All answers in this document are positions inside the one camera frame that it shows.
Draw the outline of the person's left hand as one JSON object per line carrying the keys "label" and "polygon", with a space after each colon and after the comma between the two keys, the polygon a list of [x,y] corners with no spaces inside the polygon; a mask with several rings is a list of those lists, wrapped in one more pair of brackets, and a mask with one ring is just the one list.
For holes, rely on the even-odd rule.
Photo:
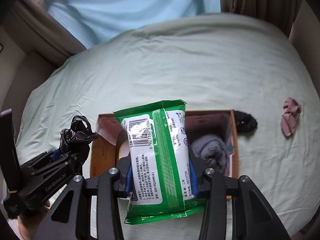
{"label": "person's left hand", "polygon": [[21,239],[32,239],[37,227],[46,216],[50,209],[50,201],[46,201],[45,205],[40,209],[38,213],[31,217],[18,216],[18,231]]}

